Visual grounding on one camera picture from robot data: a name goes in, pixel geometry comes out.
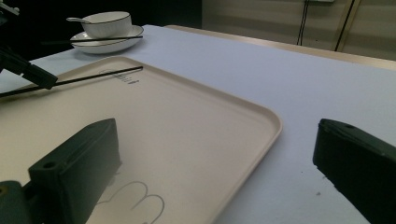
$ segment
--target white tray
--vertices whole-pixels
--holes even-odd
[[[126,187],[98,204],[89,223],[213,222],[277,139],[281,120],[260,105],[123,57],[60,77],[138,65],[144,70],[0,100],[0,180],[25,184],[35,161],[86,125],[115,118],[123,165],[101,202]]]

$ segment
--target wall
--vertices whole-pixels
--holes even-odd
[[[303,45],[333,50],[348,0],[309,4]],[[203,28],[296,44],[304,0],[204,0]],[[396,61],[396,0],[361,0],[343,52]]]

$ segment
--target white table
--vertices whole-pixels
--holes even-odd
[[[312,162],[318,122],[340,120],[396,146],[396,71],[147,25],[130,49],[71,49],[33,63],[61,74],[124,55],[273,109],[283,133],[218,223],[368,223]],[[0,74],[0,91],[25,82]]]

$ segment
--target chopsticks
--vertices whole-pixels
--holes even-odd
[[[136,36],[125,36],[125,37],[109,37],[109,38],[95,38],[95,39],[80,39],[80,40],[51,40],[51,41],[42,41],[40,42],[42,45],[59,45],[59,44],[73,44],[73,43],[83,43],[83,42],[92,42],[92,41],[105,41],[105,40],[127,40],[127,39],[138,39],[143,38],[142,35]]]
[[[106,77],[106,76],[110,76],[110,75],[114,75],[114,74],[118,74],[118,73],[130,72],[130,71],[136,71],[136,70],[143,70],[143,66],[137,66],[137,67],[132,67],[132,68],[121,69],[121,70],[107,72],[107,73],[103,73],[103,74],[100,74],[100,75],[93,75],[93,76],[89,76],[89,77],[79,77],[79,78],[75,78],[75,79],[70,79],[70,80],[66,80],[66,81],[57,82],[53,86],[54,87],[55,86],[62,86],[62,85],[70,84],[70,83],[74,83],[74,82],[85,81],[85,80],[98,78],[98,77]],[[0,98],[6,97],[6,96],[11,96],[11,95],[17,95],[17,94],[21,94],[21,93],[26,93],[26,92],[29,92],[29,91],[43,90],[43,89],[45,89],[45,88],[43,88],[43,87],[31,87],[31,88],[26,88],[26,89],[21,89],[21,90],[16,90],[16,91],[2,92],[2,93],[0,93]]]

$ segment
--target white spoon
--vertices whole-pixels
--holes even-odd
[[[69,17],[66,18],[67,21],[78,21],[78,22],[84,22],[84,23],[91,23],[90,21],[84,21],[83,19],[80,18],[75,18],[75,17]]]

